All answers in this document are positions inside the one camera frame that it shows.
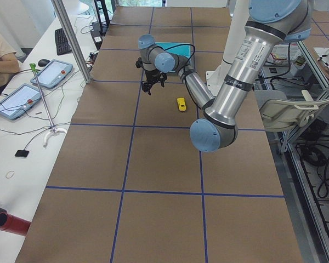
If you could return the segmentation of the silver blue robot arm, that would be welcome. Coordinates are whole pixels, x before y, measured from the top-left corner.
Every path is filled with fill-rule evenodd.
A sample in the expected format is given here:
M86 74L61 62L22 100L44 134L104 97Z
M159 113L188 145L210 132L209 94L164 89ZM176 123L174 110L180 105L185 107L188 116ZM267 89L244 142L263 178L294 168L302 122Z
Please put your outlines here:
M141 84L149 92L174 71L185 84L203 117L190 127L192 144L202 152L231 145L238 135L235 116L274 46L309 37L313 1L237 1L230 32L241 37L240 47L227 74L221 77L217 95L211 93L190 60L165 51L152 35L139 37L136 62L146 74Z

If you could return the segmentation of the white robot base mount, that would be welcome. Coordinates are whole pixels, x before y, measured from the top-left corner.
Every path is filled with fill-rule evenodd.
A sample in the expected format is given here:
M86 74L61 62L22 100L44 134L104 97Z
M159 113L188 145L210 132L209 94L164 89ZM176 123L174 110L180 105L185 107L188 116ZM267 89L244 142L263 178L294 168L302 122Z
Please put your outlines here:
M231 68L232 63L245 39L245 24L249 18L247 0L229 1L229 9L233 11L228 38L225 44L222 62L215 71L206 72L208 89L217 96L224 78Z

